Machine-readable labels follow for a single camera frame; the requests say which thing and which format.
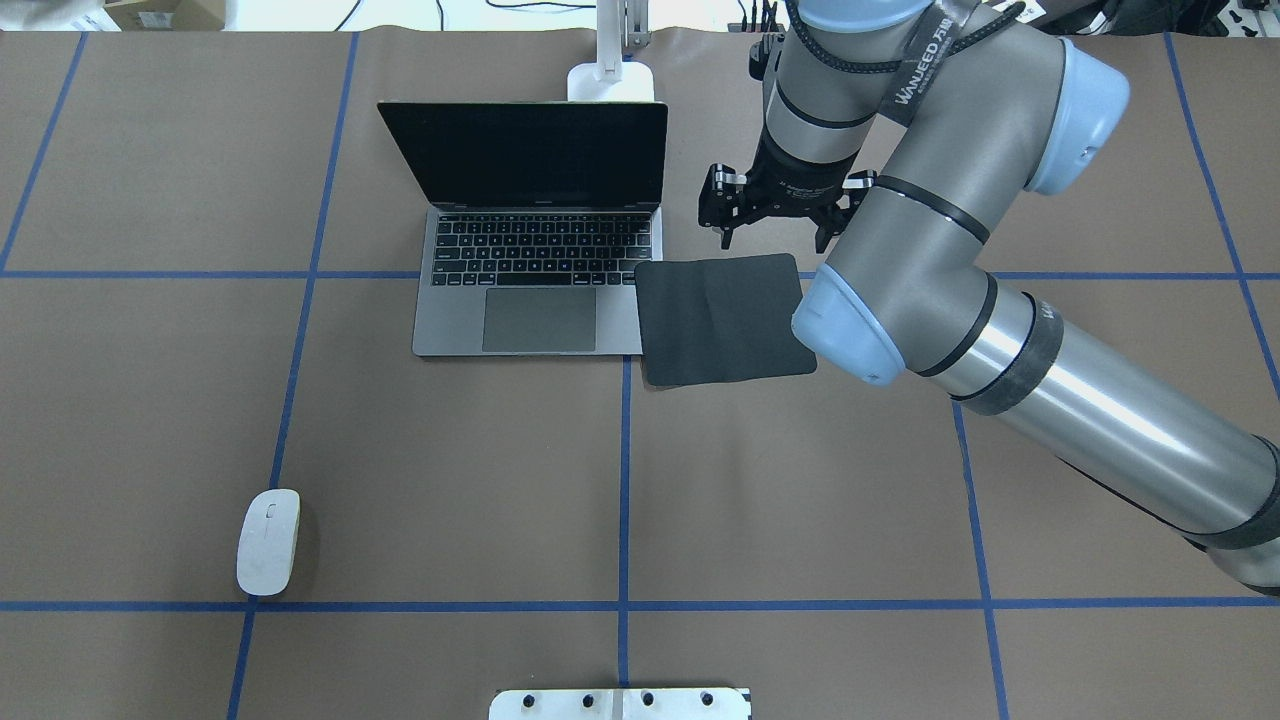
laptop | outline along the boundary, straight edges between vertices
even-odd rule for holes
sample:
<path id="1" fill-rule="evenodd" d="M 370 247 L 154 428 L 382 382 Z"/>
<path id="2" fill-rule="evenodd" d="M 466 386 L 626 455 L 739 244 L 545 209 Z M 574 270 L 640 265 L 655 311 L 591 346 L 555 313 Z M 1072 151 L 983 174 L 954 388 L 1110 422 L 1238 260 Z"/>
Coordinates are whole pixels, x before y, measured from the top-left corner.
<path id="1" fill-rule="evenodd" d="M 640 355 L 660 102 L 379 102 L 429 202 L 413 352 Z"/>

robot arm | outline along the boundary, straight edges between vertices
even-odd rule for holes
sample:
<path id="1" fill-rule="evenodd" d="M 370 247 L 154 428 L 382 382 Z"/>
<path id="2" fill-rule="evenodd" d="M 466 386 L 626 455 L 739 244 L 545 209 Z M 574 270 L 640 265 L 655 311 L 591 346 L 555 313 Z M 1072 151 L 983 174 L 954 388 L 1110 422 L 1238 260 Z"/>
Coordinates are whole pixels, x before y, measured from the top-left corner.
<path id="1" fill-rule="evenodd" d="M 1079 176 L 1119 122 L 1124 77 L 977 0 L 786 3 L 787 36 L 753 49 L 755 160 L 708 170 L 700 223 L 724 247 L 768 215 L 813 219 L 819 251 L 844 234 L 792 318 L 801 342 L 872 384 L 932 380 L 1280 596 L 1276 446 L 974 264 L 1019 191 Z M 878 176 L 851 177 L 877 114 L 906 135 Z"/>

laptop screen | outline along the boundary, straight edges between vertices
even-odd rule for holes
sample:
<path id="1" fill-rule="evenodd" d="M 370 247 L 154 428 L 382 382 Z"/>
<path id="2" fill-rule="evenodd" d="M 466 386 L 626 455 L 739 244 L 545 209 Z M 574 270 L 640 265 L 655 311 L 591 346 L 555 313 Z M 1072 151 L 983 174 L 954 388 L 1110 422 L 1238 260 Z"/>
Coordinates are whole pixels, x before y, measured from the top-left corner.
<path id="1" fill-rule="evenodd" d="M 657 208 L 660 102 L 379 102 L 426 199 L 481 208 Z"/>

light blue joint cap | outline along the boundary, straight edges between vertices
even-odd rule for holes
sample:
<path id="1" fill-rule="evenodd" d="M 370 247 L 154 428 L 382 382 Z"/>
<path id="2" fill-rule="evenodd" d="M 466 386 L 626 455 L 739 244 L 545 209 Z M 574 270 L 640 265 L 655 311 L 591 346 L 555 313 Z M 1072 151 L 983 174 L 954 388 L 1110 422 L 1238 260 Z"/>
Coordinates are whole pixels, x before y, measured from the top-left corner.
<path id="1" fill-rule="evenodd" d="M 828 32 L 872 32 L 919 14 L 933 0 L 799 0 L 800 19 Z"/>
<path id="2" fill-rule="evenodd" d="M 1070 40 L 1062 68 L 1053 129 L 1027 190 L 1055 195 L 1080 177 L 1120 122 L 1129 104 L 1129 81 L 1120 70 L 1078 50 Z"/>
<path id="3" fill-rule="evenodd" d="M 876 315 L 826 264 L 818 266 L 809 292 L 791 315 L 791 332 L 809 350 L 873 386 L 887 386 L 906 369 Z"/>

keyboard key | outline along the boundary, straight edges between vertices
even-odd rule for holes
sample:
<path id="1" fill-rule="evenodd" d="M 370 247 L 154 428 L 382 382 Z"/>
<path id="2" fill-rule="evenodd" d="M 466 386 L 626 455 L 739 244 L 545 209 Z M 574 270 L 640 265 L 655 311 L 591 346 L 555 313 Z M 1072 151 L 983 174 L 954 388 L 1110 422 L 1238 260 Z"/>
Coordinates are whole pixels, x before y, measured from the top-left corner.
<path id="1" fill-rule="evenodd" d="M 570 284 L 568 273 L 498 273 L 498 284 Z"/>

